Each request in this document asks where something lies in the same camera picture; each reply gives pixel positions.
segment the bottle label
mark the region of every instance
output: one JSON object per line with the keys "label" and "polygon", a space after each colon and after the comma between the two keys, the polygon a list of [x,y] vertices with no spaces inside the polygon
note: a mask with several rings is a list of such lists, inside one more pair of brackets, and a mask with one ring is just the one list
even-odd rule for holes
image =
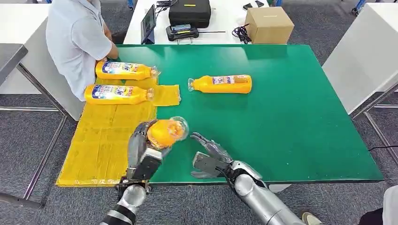
{"label": "bottle label", "polygon": [[102,72],[107,74],[128,74],[135,73],[138,70],[138,64],[125,62],[105,62],[102,66]]}
{"label": "bottle label", "polygon": [[247,83],[247,82],[249,82],[248,75],[214,76],[213,77],[213,84]]}
{"label": "bottle label", "polygon": [[95,85],[92,89],[92,98],[128,98],[132,93],[132,86]]}
{"label": "bottle label", "polygon": [[213,84],[235,83],[234,76],[214,76]]}

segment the white shirt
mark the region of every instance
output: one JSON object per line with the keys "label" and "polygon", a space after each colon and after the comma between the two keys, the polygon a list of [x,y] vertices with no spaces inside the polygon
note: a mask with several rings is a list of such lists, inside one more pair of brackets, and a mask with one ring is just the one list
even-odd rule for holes
{"label": "white shirt", "polygon": [[398,224],[398,185],[392,186],[384,193],[383,225]]}
{"label": "white shirt", "polygon": [[95,82],[95,60],[112,48],[102,23],[99,0],[53,0],[48,13],[48,51],[80,101],[85,101],[85,88]]}

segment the plastic bottle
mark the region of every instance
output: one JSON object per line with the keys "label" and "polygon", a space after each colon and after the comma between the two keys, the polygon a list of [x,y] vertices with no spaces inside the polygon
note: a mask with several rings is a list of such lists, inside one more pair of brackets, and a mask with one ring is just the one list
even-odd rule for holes
{"label": "plastic bottle", "polygon": [[95,105],[135,105],[143,101],[151,101],[153,89],[145,90],[134,86],[93,84],[86,88],[84,98],[88,103]]}
{"label": "plastic bottle", "polygon": [[203,76],[188,79],[188,90],[200,90],[204,93],[242,93],[252,90],[252,78],[249,75]]}
{"label": "plastic bottle", "polygon": [[147,138],[156,149],[172,146],[176,141],[184,140],[189,133],[188,123],[182,117],[158,120],[148,128]]}
{"label": "plastic bottle", "polygon": [[113,80],[144,80],[148,77],[157,78],[160,72],[156,67],[126,62],[98,62],[95,73],[102,79]]}

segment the person's arm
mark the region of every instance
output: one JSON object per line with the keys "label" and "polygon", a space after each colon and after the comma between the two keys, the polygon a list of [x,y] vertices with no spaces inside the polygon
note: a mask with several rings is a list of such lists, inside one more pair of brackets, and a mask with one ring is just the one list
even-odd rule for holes
{"label": "person's arm", "polygon": [[112,42],[112,48],[109,51],[107,57],[111,58],[111,59],[114,59],[114,60],[119,57],[119,51],[117,50],[117,47],[116,47],[116,45],[113,42]]}
{"label": "person's arm", "polygon": [[73,43],[95,60],[119,57],[116,45],[105,36],[101,26],[93,18],[76,21],[72,26],[71,36]]}
{"label": "person's arm", "polygon": [[110,29],[108,28],[107,24],[105,23],[105,21],[102,23],[102,26],[104,27],[104,34],[105,36],[111,40],[112,40],[112,32],[110,31]]}

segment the cardboard box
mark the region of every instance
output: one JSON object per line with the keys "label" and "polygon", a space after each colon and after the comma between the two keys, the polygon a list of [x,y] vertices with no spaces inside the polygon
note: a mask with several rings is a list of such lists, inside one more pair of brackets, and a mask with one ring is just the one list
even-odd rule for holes
{"label": "cardboard box", "polygon": [[249,8],[245,24],[253,44],[286,44],[294,24],[282,7]]}

